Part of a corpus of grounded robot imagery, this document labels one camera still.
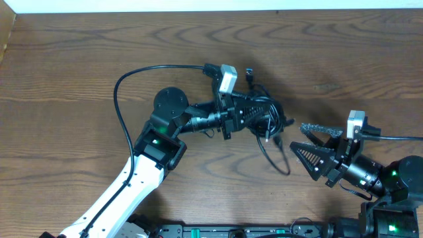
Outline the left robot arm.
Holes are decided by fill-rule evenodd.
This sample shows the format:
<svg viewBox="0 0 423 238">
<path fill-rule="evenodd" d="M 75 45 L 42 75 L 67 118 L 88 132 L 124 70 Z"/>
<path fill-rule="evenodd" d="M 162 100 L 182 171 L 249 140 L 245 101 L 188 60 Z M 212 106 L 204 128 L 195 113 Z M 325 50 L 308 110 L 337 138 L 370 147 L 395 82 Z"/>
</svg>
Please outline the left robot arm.
<svg viewBox="0 0 423 238">
<path fill-rule="evenodd" d="M 139 204 L 176 168 L 187 145 L 180 134 L 218 129 L 224 138 L 244 128 L 258 129 L 271 119 L 274 102 L 267 96 L 217 92 L 211 102 L 194 106 L 185 93 L 167 87 L 156 94 L 154 110 L 124 168 L 99 199 L 60 237 L 148 237 L 129 221 Z"/>
</svg>

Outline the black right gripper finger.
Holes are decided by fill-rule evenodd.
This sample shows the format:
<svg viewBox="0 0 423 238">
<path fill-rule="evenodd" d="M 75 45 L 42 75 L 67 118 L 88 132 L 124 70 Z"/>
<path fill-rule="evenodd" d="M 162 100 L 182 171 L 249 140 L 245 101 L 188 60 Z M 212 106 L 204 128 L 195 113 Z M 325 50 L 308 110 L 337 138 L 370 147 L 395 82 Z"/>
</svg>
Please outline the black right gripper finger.
<svg viewBox="0 0 423 238">
<path fill-rule="evenodd" d="M 302 123 L 299 129 L 301 133 L 306 136 L 314 145 L 331 145 L 338 141 L 341 138 L 341 135 L 344 133 L 342 128 L 328 127 L 310 123 Z M 315 134 L 313 134 L 313 132 L 328 134 L 330 137 L 326 142 L 324 142 Z"/>
<path fill-rule="evenodd" d="M 333 149 L 317 147 L 306 143 L 291 142 L 289 148 L 303 164 L 313 180 L 327 176 L 335 168 L 335 155 Z"/>
</svg>

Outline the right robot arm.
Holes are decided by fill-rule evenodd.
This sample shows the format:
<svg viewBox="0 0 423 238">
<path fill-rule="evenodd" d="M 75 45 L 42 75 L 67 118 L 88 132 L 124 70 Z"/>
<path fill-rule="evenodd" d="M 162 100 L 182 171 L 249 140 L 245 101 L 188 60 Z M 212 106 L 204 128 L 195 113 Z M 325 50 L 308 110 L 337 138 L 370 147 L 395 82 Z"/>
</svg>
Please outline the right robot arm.
<svg viewBox="0 0 423 238">
<path fill-rule="evenodd" d="M 381 129 L 364 124 L 344 139 L 340 128 L 303 123 L 301 133 L 309 143 L 292 142 L 290 149 L 313 180 L 326 178 L 333 187 L 343 180 L 357 187 L 363 198 L 358 224 L 345 231 L 329 225 L 325 237 L 417 237 L 416 210 L 422 205 L 422 158 L 410 155 L 388 166 L 362 154 L 367 140 L 379 141 Z"/>
</svg>

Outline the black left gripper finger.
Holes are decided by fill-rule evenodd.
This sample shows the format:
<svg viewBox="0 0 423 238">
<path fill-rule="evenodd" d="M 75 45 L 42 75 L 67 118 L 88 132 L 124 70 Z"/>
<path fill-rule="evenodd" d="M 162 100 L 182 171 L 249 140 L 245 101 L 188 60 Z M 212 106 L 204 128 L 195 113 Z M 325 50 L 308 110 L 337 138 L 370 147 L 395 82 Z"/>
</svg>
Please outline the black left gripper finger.
<svg viewBox="0 0 423 238">
<path fill-rule="evenodd" d="M 256 122 L 270 109 L 268 105 L 261 106 L 237 106 L 236 107 L 236 130 L 240 131 Z"/>
<path fill-rule="evenodd" d="M 265 110 L 269 110 L 273 105 L 273 102 L 271 100 L 267 100 L 266 98 L 262 99 L 260 97 L 250 97 L 243 94 L 234 94 L 231 95 L 231 97 L 235 107 L 238 109 L 263 108 Z"/>
</svg>

